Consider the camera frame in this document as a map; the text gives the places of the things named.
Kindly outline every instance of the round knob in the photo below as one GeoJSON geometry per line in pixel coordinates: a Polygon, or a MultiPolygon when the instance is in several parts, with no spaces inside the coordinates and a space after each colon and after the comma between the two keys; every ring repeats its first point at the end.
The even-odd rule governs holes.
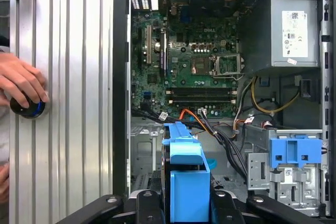
{"type": "Polygon", "coordinates": [[[40,116],[46,107],[45,102],[41,101],[39,103],[34,103],[27,95],[25,95],[25,97],[29,103],[29,107],[27,109],[22,107],[14,98],[12,98],[10,100],[11,110],[15,114],[21,115],[28,119],[33,119],[40,116]]]}

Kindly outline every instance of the white label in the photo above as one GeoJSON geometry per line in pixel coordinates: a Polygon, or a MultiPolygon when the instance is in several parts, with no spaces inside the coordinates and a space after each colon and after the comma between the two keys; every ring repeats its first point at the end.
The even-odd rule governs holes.
{"type": "Polygon", "coordinates": [[[282,11],[282,56],[308,57],[308,22],[303,11],[282,11]]]}
{"type": "Polygon", "coordinates": [[[292,168],[285,168],[285,183],[292,184],[293,183],[293,169],[292,168]]]}
{"type": "Polygon", "coordinates": [[[245,120],[245,123],[251,123],[254,119],[254,116],[251,116],[245,120]]]}
{"type": "Polygon", "coordinates": [[[167,116],[168,116],[168,114],[162,111],[160,116],[159,116],[159,120],[164,121],[164,120],[166,120],[167,116]]]}
{"type": "Polygon", "coordinates": [[[290,63],[290,64],[293,64],[293,65],[296,65],[296,63],[297,63],[296,60],[293,60],[291,58],[288,58],[287,62],[290,63]]]}

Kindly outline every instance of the motherboard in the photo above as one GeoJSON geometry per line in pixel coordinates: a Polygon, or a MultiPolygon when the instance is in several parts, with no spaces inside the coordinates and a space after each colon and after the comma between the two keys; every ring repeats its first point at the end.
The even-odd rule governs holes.
{"type": "Polygon", "coordinates": [[[241,58],[236,18],[132,17],[132,108],[177,118],[183,108],[235,116],[241,58]]]}

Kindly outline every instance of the hand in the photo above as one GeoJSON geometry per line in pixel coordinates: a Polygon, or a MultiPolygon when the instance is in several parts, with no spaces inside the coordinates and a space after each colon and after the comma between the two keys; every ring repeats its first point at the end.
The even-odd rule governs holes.
{"type": "Polygon", "coordinates": [[[9,199],[9,163],[0,166],[0,203],[9,199]]]}
{"type": "Polygon", "coordinates": [[[46,79],[41,72],[31,65],[19,60],[13,54],[0,53],[0,106],[9,105],[4,94],[8,92],[22,107],[29,104],[23,92],[35,103],[48,102],[44,90],[46,79]]]}

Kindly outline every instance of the black cable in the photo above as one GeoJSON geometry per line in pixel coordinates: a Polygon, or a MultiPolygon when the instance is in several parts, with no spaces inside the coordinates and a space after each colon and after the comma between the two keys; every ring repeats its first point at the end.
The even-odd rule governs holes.
{"type": "Polygon", "coordinates": [[[204,113],[201,113],[201,117],[208,128],[208,130],[213,134],[215,138],[218,139],[219,142],[223,143],[223,146],[225,147],[227,159],[230,162],[231,166],[236,170],[236,172],[242,176],[245,180],[247,179],[247,170],[245,166],[245,161],[239,152],[237,146],[232,142],[232,140],[221,130],[214,130],[214,128],[210,125],[208,119],[206,118],[204,113]],[[237,163],[234,155],[237,156],[240,165],[237,163]]]}

